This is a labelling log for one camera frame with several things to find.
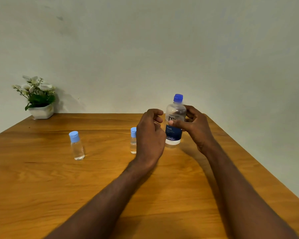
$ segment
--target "potted plant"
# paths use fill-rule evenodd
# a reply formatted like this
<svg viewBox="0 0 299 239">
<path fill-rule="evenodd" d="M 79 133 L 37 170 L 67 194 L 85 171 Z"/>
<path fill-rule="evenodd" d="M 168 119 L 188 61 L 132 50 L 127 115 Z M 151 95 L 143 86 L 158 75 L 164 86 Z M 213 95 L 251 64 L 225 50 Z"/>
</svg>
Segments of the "potted plant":
<svg viewBox="0 0 299 239">
<path fill-rule="evenodd" d="M 42 78 L 23 76 L 26 84 L 13 85 L 20 96 L 28 100 L 25 110 L 29 110 L 35 119 L 48 119 L 53 115 L 53 102 L 55 101 L 55 87 L 46 83 Z"/>
</svg>

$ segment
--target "dark blue cap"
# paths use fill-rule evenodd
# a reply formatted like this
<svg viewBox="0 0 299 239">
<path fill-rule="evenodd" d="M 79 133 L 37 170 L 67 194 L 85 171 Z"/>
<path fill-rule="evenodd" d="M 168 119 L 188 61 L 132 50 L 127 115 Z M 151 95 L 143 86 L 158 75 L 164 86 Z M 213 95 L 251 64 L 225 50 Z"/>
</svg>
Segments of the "dark blue cap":
<svg viewBox="0 0 299 239">
<path fill-rule="evenodd" d="M 80 141 L 79 133 L 77 131 L 73 131 L 69 133 L 71 142 L 78 142 Z"/>
<path fill-rule="evenodd" d="M 135 138 L 136 137 L 136 127 L 131 128 L 131 137 Z"/>
<path fill-rule="evenodd" d="M 175 96 L 174 96 L 174 102 L 176 102 L 176 103 L 182 103 L 183 102 L 183 95 L 181 95 L 181 94 L 175 94 Z"/>
</svg>

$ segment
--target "bottle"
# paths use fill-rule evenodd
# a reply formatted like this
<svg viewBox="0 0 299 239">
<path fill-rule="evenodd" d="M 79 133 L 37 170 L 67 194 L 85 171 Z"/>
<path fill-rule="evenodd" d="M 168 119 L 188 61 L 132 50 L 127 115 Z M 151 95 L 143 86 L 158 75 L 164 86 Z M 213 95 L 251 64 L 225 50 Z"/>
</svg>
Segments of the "bottle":
<svg viewBox="0 0 299 239">
<path fill-rule="evenodd" d="M 79 161 L 84 159 L 84 150 L 82 143 L 80 141 L 79 133 L 77 131 L 73 131 L 69 133 L 71 139 L 71 147 L 74 155 L 74 159 Z"/>
<path fill-rule="evenodd" d="M 136 127 L 131 128 L 131 153 L 136 154 Z"/>
<path fill-rule="evenodd" d="M 166 108 L 165 120 L 185 120 L 186 117 L 186 107 L 182 105 L 183 95 L 176 94 L 174 96 L 174 103 L 169 104 Z M 166 125 L 165 129 L 166 140 L 165 143 L 169 145 L 177 145 L 180 143 L 180 138 L 182 137 L 182 129 L 177 127 Z"/>
</svg>

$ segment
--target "wood grain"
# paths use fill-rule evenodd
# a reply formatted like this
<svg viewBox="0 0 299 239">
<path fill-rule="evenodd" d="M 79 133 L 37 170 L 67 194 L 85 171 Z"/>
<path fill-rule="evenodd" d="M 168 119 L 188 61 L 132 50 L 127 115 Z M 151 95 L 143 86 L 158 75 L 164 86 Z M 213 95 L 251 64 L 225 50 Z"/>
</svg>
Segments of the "wood grain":
<svg viewBox="0 0 299 239">
<path fill-rule="evenodd" d="M 141 114 L 55 114 L 29 117 L 0 133 L 0 238 L 42 238 L 133 159 L 130 128 Z M 212 132 L 267 203 L 299 233 L 299 199 L 208 119 Z M 75 161 L 70 131 L 86 157 Z M 166 147 L 149 180 L 132 197 L 112 238 L 227 238 L 209 164 L 187 133 Z"/>
</svg>

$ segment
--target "dark blue label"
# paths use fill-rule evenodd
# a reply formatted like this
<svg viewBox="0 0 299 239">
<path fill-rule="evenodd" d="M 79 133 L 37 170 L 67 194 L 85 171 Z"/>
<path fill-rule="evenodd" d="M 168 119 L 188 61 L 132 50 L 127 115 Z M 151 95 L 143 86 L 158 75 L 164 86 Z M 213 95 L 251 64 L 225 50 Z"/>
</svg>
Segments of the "dark blue label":
<svg viewBox="0 0 299 239">
<path fill-rule="evenodd" d="M 171 141 L 178 141 L 182 137 L 182 129 L 166 125 L 166 139 Z"/>
</svg>

